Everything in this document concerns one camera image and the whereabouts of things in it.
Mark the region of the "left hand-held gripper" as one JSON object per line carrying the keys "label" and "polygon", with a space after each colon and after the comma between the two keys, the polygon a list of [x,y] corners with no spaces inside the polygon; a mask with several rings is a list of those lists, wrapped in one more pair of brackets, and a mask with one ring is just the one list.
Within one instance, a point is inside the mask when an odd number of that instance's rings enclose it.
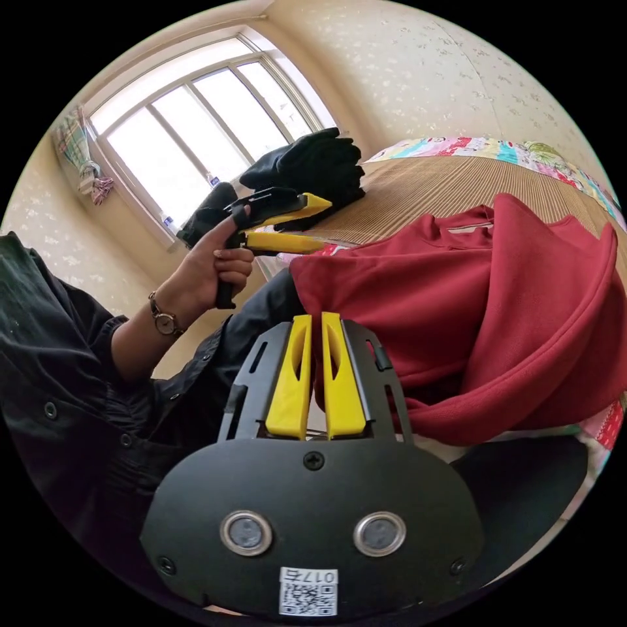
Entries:
{"label": "left hand-held gripper", "polygon": [[271,187],[238,199],[223,209],[233,219],[236,230],[226,239],[225,249],[246,248],[256,255],[308,255],[325,248],[322,240],[291,233],[248,233],[256,227],[284,225],[317,216],[332,203],[311,193]]}

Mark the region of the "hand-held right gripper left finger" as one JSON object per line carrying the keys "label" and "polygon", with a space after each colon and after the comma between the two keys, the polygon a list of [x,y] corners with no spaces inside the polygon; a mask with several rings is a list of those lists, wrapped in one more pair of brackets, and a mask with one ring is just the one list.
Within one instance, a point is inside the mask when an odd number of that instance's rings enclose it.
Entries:
{"label": "hand-held right gripper left finger", "polygon": [[285,353],[278,369],[276,385],[266,416],[271,436],[304,440],[307,433],[312,371],[312,318],[293,318]]}

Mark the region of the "person's left hand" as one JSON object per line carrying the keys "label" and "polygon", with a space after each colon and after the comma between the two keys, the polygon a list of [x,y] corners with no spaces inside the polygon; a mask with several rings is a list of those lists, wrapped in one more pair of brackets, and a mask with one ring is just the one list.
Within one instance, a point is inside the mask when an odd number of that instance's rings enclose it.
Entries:
{"label": "person's left hand", "polygon": [[226,248],[227,240],[236,232],[233,217],[226,217],[198,241],[173,275],[157,289],[157,306],[163,313],[173,315],[179,326],[187,328],[217,308],[221,281],[232,288],[233,295],[245,288],[254,256],[244,248]]}

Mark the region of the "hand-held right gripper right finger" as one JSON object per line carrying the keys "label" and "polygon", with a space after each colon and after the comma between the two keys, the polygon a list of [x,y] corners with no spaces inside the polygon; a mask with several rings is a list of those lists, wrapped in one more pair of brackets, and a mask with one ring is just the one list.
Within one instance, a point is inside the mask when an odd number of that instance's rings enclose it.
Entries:
{"label": "hand-held right gripper right finger", "polygon": [[355,438],[366,426],[349,346],[340,316],[321,316],[323,391],[329,440]]}

